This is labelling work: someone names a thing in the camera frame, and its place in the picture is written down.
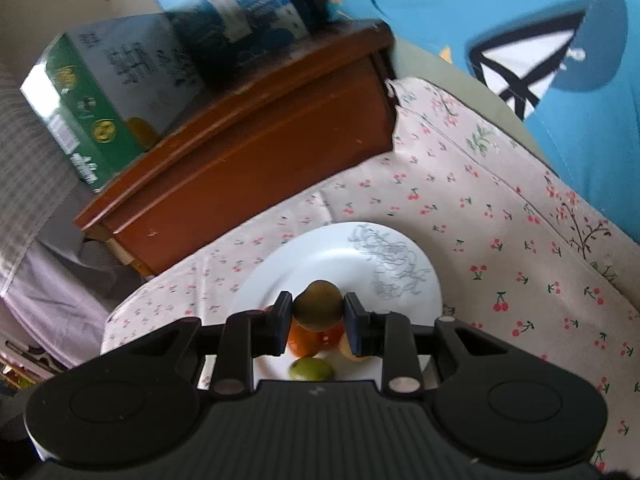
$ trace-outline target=gray checkered fabric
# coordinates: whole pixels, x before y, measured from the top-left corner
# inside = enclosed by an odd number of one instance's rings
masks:
[[[0,296],[77,183],[71,163],[0,62]]]

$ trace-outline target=metal screw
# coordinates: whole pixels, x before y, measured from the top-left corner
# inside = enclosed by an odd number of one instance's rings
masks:
[[[213,385],[213,391],[219,395],[237,395],[244,391],[244,384],[238,379],[220,379]]]
[[[396,377],[391,379],[388,384],[397,394],[410,394],[420,388],[420,381],[413,377]]]

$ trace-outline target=blue box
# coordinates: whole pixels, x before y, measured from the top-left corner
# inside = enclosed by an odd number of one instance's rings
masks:
[[[211,78],[303,38],[319,23],[313,0],[156,0]]]

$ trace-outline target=bed sheet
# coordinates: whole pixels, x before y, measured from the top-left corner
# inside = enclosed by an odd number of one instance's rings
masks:
[[[242,282],[282,244],[331,222],[376,222],[423,248],[446,314],[594,384],[609,422],[593,464],[640,474],[640,248],[453,96],[416,78],[389,86],[400,103],[392,152],[259,214],[152,280],[110,316],[102,351],[183,316],[224,322]],[[208,359],[200,386],[211,367]]]

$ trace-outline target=small round fruit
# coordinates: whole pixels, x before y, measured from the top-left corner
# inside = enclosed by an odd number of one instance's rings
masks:
[[[321,339],[316,332],[303,328],[296,320],[292,320],[287,347],[296,357],[313,357],[320,351]]]
[[[292,381],[330,381],[334,376],[334,367],[315,357],[303,357],[289,367],[289,378]]]
[[[318,332],[322,350],[333,350],[336,348],[340,342],[342,334],[344,334],[344,323],[342,320],[338,321],[338,323],[333,325],[329,330]]]
[[[315,280],[294,300],[292,313],[307,330],[328,330],[342,317],[340,289],[331,282]]]
[[[349,361],[353,361],[354,363],[361,363],[369,359],[368,357],[357,357],[351,353],[351,347],[349,346],[349,339],[347,338],[346,333],[342,334],[342,337],[340,338],[338,351]]]

